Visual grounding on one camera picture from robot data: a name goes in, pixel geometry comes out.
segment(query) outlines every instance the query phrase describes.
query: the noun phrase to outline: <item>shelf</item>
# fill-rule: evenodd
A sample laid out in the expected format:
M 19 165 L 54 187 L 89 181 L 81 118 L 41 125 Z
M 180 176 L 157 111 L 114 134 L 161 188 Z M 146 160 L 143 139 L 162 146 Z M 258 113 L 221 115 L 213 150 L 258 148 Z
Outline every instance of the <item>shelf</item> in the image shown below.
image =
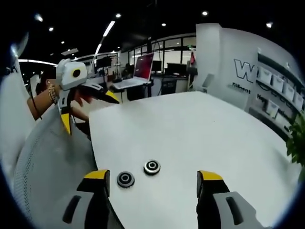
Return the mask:
M 273 92 L 275 92 L 278 96 L 282 97 L 283 99 L 286 100 L 287 103 L 289 103 L 291 105 L 292 108 L 294 108 L 298 113 L 300 113 L 301 111 L 295 106 L 295 104 L 290 101 L 289 99 L 287 99 L 287 97 L 280 91 L 278 91 L 276 88 L 274 88 L 272 85 L 260 80 L 260 79 L 256 79 L 256 82 L 259 84 L 259 85 L 263 85 L 267 88 L 269 88 L 270 90 L 272 90 Z
M 289 79 L 296 86 L 298 92 L 300 92 L 301 88 L 304 87 L 304 84 L 295 75 L 293 75 L 288 69 L 275 62 L 274 60 L 270 59 L 269 57 L 258 53 L 258 61 L 268 65 L 269 67 L 273 68 L 274 70 L 285 76 L 287 79 Z
M 265 111 L 259 110 L 256 107 L 251 106 L 249 108 L 249 114 L 253 115 L 255 118 L 262 121 L 265 125 L 267 125 L 270 129 L 276 132 L 284 141 L 291 138 L 291 134 L 281 127 L 270 115 L 268 115 Z

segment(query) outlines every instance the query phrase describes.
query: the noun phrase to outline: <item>wrist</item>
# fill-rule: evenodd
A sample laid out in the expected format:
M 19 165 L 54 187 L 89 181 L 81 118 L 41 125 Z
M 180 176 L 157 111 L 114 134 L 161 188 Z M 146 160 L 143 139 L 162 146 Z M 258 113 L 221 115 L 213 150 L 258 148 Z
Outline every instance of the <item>wrist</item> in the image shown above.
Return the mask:
M 59 92 L 61 91 L 61 86 L 59 84 L 55 84 L 54 90 L 55 90 L 56 97 L 59 98 Z

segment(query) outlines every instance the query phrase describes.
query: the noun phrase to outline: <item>black ceiling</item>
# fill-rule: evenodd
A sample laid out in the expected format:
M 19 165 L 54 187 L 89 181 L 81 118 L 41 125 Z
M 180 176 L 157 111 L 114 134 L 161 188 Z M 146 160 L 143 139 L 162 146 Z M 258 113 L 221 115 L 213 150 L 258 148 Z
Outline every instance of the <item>black ceiling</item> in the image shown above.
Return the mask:
M 299 27 L 301 7 L 243 3 L 238 6 L 208 7 L 200 1 L 129 0 L 129 1 L 66 1 L 32 7 L 29 14 L 39 13 L 43 22 L 35 21 L 30 29 L 29 42 L 22 59 L 58 63 L 63 51 L 77 48 L 73 57 L 95 53 L 109 22 L 116 24 L 104 40 L 100 52 L 123 50 L 144 44 L 148 37 L 160 38 L 186 32 L 195 32 L 197 23 L 214 22 L 223 27 L 249 31 L 279 44 L 301 63 L 304 60 L 303 33 Z M 201 12 L 209 11 L 208 17 Z M 272 21 L 272 29 L 266 23 Z M 44 66 L 35 65 L 37 71 Z M 22 70 L 32 73 L 34 65 L 22 64 Z

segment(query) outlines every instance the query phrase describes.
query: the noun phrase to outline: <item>white table surface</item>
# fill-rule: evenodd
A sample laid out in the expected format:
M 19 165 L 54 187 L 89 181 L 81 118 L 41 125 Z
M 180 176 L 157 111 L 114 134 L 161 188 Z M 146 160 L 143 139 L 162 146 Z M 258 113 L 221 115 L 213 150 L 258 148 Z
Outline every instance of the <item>white table surface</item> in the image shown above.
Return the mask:
M 98 169 L 111 173 L 110 201 L 126 229 L 196 229 L 198 170 L 218 173 L 272 226 L 292 198 L 285 142 L 244 111 L 201 92 L 151 97 L 90 113 Z M 148 177 L 143 165 L 160 162 Z M 129 171 L 131 188 L 116 183 Z

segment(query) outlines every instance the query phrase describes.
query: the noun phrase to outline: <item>laptop screen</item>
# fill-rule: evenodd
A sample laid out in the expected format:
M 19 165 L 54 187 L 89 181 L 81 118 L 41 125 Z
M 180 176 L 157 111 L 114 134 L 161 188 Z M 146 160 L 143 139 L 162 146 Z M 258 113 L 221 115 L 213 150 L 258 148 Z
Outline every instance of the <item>laptop screen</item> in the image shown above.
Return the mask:
M 134 67 L 133 76 L 141 77 L 146 80 L 149 80 L 151 76 L 152 65 L 153 65 L 153 53 L 139 56 Z

